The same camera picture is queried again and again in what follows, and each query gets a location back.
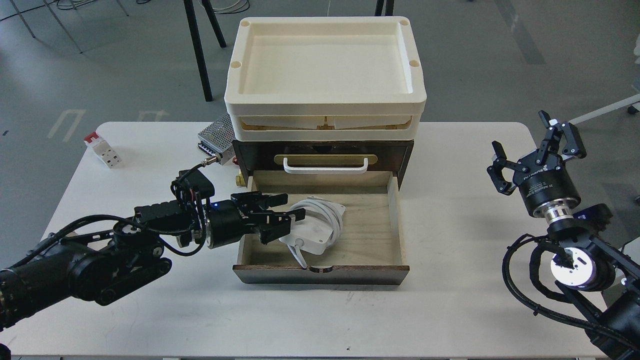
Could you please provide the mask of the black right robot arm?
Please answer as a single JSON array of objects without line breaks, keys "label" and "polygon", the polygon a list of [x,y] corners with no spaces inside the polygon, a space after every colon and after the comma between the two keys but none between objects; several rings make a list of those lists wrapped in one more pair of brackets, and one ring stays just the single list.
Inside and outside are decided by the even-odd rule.
[{"label": "black right robot arm", "polygon": [[[574,214],[581,202],[566,169],[571,158],[584,158],[585,146],[578,128],[539,116],[546,133],[540,146],[512,162],[501,143],[493,141],[493,163],[487,173],[498,193],[519,190],[531,217],[543,218],[546,235],[524,234],[509,246],[502,260],[503,281],[515,299],[562,324],[581,328],[590,342],[612,360],[640,357],[639,265],[602,239],[612,213],[597,203]],[[512,256],[522,246],[535,243],[529,261],[529,278],[540,294],[572,304],[583,319],[553,311],[527,297],[510,273]]]}]

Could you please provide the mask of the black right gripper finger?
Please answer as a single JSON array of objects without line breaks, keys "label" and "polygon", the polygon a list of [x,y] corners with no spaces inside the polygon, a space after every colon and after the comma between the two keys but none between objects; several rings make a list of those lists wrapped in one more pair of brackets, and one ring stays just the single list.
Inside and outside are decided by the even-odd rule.
[{"label": "black right gripper finger", "polygon": [[538,116],[546,127],[546,133],[537,149],[535,161],[546,162],[551,155],[559,157],[562,162],[586,157],[585,144],[575,125],[552,119],[545,111],[538,111]]},{"label": "black right gripper finger", "polygon": [[518,163],[507,159],[502,143],[492,141],[491,145],[494,150],[494,158],[492,165],[486,169],[487,173],[496,188],[496,191],[500,194],[509,196],[514,192],[515,185],[512,182],[505,180],[503,169],[507,168],[517,172],[521,170],[521,166]]}]

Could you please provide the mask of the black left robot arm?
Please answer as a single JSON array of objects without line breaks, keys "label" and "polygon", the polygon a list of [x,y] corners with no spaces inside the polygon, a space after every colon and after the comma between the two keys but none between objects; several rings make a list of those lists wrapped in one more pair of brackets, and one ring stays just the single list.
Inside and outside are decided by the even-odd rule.
[{"label": "black left robot arm", "polygon": [[174,236],[182,248],[214,249],[257,234],[263,244],[281,239],[303,208],[276,212],[287,194],[234,193],[212,203],[215,188],[199,165],[181,171],[170,186],[174,200],[138,206],[130,218],[89,215],[48,235],[23,259],[1,271],[1,328],[5,329],[68,297],[110,305],[166,275],[172,261],[165,250],[192,256],[163,239]]}]

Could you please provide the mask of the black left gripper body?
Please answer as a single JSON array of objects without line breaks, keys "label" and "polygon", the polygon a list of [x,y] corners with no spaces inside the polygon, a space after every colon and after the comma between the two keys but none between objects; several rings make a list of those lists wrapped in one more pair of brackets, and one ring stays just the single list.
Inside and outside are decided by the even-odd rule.
[{"label": "black left gripper body", "polygon": [[220,248],[239,242],[246,234],[257,234],[259,224],[266,222],[265,215],[264,210],[242,208],[232,200],[208,205],[208,248]]}]

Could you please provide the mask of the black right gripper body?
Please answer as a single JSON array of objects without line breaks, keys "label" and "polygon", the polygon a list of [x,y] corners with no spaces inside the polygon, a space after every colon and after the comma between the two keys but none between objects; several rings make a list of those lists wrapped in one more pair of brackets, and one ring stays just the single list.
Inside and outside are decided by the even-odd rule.
[{"label": "black right gripper body", "polygon": [[557,153],[547,155],[540,163],[537,157],[537,152],[531,152],[521,158],[519,162],[528,167],[528,171],[515,171],[512,178],[528,214],[541,217],[543,214],[538,208],[558,199],[567,200],[571,209],[577,207],[581,197],[565,168],[565,160]]}]

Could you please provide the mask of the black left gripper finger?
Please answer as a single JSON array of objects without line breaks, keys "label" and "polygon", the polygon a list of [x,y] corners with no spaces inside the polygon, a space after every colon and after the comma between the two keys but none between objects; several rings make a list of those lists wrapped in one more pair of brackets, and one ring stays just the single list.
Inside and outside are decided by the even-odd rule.
[{"label": "black left gripper finger", "polygon": [[306,210],[304,208],[288,211],[265,210],[259,212],[257,216],[259,241],[266,245],[290,234],[291,224],[304,220]]},{"label": "black left gripper finger", "polygon": [[288,194],[233,193],[231,201],[245,211],[265,211],[288,203]]}]

